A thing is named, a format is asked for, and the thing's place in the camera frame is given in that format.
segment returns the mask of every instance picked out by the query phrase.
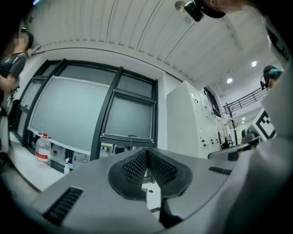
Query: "metal railing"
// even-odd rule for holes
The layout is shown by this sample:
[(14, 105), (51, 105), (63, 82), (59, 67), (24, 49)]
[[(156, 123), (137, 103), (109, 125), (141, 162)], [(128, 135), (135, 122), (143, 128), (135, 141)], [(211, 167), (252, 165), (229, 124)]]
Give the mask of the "metal railing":
[(261, 100), (262, 98), (264, 98), (268, 93), (268, 89), (264, 89), (262, 90), (261, 88), (253, 91), (252, 93), (249, 93), (248, 95), (233, 101), (229, 104), (224, 105), (224, 109), (225, 109), (225, 113), (229, 114), (229, 108), (231, 110), (231, 112), (234, 112), (236, 110), (242, 109), (254, 102), (257, 102), (259, 100)]

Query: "spray bottle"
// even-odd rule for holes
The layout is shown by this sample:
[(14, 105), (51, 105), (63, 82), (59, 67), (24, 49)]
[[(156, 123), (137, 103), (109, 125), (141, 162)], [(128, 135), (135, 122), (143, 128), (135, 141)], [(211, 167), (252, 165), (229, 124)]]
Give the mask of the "spray bottle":
[(68, 174), (69, 173), (69, 166), (68, 166), (68, 161), (69, 161), (69, 158), (65, 159), (65, 167), (64, 167), (64, 174)]

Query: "white cabinet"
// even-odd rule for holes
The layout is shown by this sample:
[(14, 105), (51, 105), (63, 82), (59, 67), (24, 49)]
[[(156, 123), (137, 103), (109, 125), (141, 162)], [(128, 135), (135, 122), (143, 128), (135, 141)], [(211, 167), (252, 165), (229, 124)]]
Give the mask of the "white cabinet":
[(167, 125), (172, 152), (207, 159), (220, 150), (212, 105), (186, 81), (167, 95)]

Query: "water bottle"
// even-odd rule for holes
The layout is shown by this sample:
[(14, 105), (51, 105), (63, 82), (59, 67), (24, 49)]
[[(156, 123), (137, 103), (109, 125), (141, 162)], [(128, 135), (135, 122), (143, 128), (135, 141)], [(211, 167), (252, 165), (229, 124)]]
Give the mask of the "water bottle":
[(43, 134), (36, 142), (36, 153), (35, 158), (50, 166), (51, 158), (51, 143), (48, 140), (47, 134)]
[(52, 154), (52, 159), (64, 164), (65, 161), (65, 156), (66, 156), (66, 149), (58, 146), (56, 144), (53, 144), (53, 154)]

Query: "black vent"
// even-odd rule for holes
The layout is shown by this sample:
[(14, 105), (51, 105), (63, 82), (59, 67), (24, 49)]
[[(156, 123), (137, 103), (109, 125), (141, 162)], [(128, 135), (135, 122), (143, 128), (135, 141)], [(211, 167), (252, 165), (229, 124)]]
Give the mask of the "black vent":
[(138, 156), (135, 160), (127, 163), (123, 169), (122, 174), (129, 183), (141, 187), (145, 172), (147, 170), (147, 151)]
[(48, 221), (60, 226), (65, 216), (72, 209), (83, 190), (70, 187), (55, 204), (44, 214)]
[(155, 178), (155, 181), (159, 186), (166, 185), (173, 181), (178, 170), (175, 166), (168, 163), (167, 161), (157, 157), (155, 154), (149, 151), (149, 167)]
[(211, 166), (209, 170), (214, 171), (216, 173), (224, 174), (224, 175), (230, 175), (232, 170), (223, 169), (220, 167)]

